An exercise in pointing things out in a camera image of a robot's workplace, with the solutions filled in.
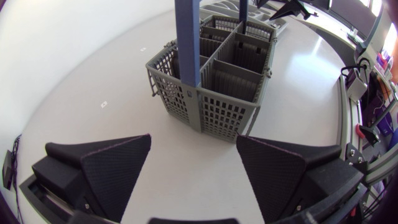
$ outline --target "black device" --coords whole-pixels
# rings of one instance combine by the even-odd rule
[[[224,220],[206,220],[206,221],[182,221],[182,220],[166,220],[161,218],[151,218],[148,224],[239,224],[234,218]]]
[[[50,223],[80,210],[120,222],[150,150],[150,136],[85,144],[47,143],[22,193]]]
[[[336,223],[367,191],[363,174],[339,159],[339,146],[238,136],[236,147],[266,223],[306,223],[309,215]]]
[[[2,185],[8,190],[11,189],[12,184],[12,157],[10,150],[6,152],[6,158],[2,165]]]

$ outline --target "white wall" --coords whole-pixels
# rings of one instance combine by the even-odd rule
[[[1,164],[36,108],[79,63],[173,8],[174,0],[6,1],[0,13]],[[15,194],[0,189],[16,213]]]

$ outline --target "black foam pad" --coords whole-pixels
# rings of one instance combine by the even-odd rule
[[[224,220],[207,220],[207,221],[182,221],[182,220],[165,220],[152,218],[148,224],[239,224],[234,218]]]
[[[236,147],[264,221],[276,221],[305,172],[305,159],[249,137],[238,136]]]
[[[107,218],[120,222],[150,150],[150,136],[76,145],[46,144],[47,154],[78,167]]]

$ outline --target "window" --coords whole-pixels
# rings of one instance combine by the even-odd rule
[[[381,9],[381,0],[373,0],[373,2],[372,2],[372,13],[375,16],[379,16],[380,9]]]

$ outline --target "purple object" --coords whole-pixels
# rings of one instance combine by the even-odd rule
[[[378,118],[387,108],[383,105],[382,108],[376,109],[376,117]],[[394,132],[392,128],[392,118],[391,114],[388,113],[385,117],[379,122],[377,125],[380,132],[383,133],[384,136],[392,134]]]

